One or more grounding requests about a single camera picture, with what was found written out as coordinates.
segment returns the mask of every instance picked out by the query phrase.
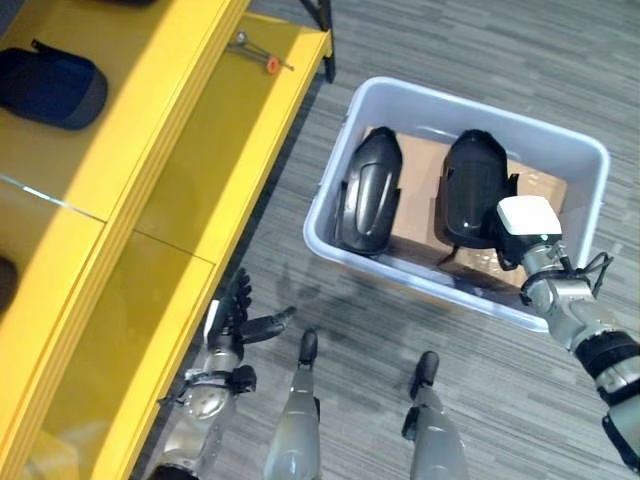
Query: black cable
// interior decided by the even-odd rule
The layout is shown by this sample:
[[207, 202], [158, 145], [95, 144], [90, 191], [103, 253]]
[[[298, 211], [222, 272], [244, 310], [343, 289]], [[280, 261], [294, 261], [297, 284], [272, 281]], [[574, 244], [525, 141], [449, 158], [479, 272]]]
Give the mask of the black cable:
[[449, 263], [450, 261], [452, 261], [454, 258], [456, 258], [456, 255], [458, 254], [458, 250], [460, 250], [460, 245], [454, 245], [453, 249], [446, 257], [442, 258], [441, 260], [438, 260], [438, 263], [436, 263], [436, 266], [440, 267], [441, 265], [444, 265], [445, 263]]

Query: black shoe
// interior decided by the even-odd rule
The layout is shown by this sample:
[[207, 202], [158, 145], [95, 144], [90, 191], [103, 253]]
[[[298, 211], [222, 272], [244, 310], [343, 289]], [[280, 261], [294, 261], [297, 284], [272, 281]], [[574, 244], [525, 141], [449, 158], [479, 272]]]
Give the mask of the black shoe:
[[436, 373], [438, 372], [438, 365], [440, 365], [440, 358], [436, 352], [428, 351], [422, 354], [413, 372], [413, 379], [409, 389], [411, 400], [416, 399], [420, 387], [433, 385]]
[[305, 330], [300, 340], [300, 355], [298, 355], [298, 367], [308, 365], [313, 368], [313, 362], [318, 356], [318, 335], [313, 328]]

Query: gray carpet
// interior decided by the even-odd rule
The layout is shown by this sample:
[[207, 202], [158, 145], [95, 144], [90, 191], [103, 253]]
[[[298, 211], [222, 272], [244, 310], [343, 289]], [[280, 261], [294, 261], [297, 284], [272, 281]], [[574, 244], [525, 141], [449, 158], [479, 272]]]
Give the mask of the gray carpet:
[[[310, 23], [295, 0], [255, 1], [252, 10]], [[336, 82], [317, 84], [315, 102], [305, 102], [233, 262], [252, 276], [256, 316], [288, 304], [299, 315], [281, 337], [247, 347], [258, 389], [239, 400], [211, 478], [260, 478], [308, 326], [320, 335], [326, 480], [408, 478], [412, 446], [400, 429], [409, 376], [427, 349], [440, 354], [437, 391], [471, 478], [634, 478], [600, 426], [605, 405], [591, 380], [550, 337], [338, 268], [307, 249], [302, 224], [351, 95], [371, 76], [583, 132], [612, 156], [593, 253], [616, 260], [600, 298], [637, 338], [640, 3], [334, 0], [334, 22]], [[196, 341], [183, 367], [198, 349]], [[133, 478], [142, 478], [168, 416], [161, 412]]]

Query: robotic hand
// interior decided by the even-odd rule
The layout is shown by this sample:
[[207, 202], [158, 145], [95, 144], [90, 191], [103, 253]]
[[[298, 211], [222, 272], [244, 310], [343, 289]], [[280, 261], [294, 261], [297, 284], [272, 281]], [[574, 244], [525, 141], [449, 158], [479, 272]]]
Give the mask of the robotic hand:
[[[595, 296], [612, 258], [599, 254], [573, 268], [560, 243], [560, 222], [543, 197], [514, 196], [497, 207], [498, 259], [503, 269], [522, 265], [528, 280], [521, 297], [549, 325], [549, 333], [574, 354], [609, 406], [604, 430], [634, 472], [640, 464], [640, 346], [612, 326]], [[593, 287], [587, 274], [600, 270]]]
[[239, 366], [244, 345], [261, 342], [284, 331], [295, 314], [289, 307], [274, 315], [249, 320], [249, 276], [240, 269], [220, 300], [212, 300], [204, 326], [207, 356], [202, 368], [185, 373], [184, 386], [162, 402], [176, 402], [180, 416], [149, 480], [204, 478], [220, 448], [222, 434], [236, 411], [236, 399], [255, 391], [256, 374]]

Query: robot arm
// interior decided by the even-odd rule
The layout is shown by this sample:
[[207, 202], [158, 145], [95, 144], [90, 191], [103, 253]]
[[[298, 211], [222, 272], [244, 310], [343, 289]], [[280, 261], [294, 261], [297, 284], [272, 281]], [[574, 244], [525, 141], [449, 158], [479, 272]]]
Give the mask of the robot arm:
[[[528, 280], [522, 287], [523, 300], [546, 319], [551, 336], [594, 379], [609, 406], [604, 430], [623, 462], [638, 473], [640, 345], [613, 327], [613, 316], [594, 297], [600, 279], [592, 289], [586, 277], [589, 266], [571, 267], [559, 243], [560, 223], [546, 200], [505, 198], [498, 204], [498, 217], [501, 264], [524, 267]], [[608, 262], [605, 258], [601, 266], [606, 268]]]

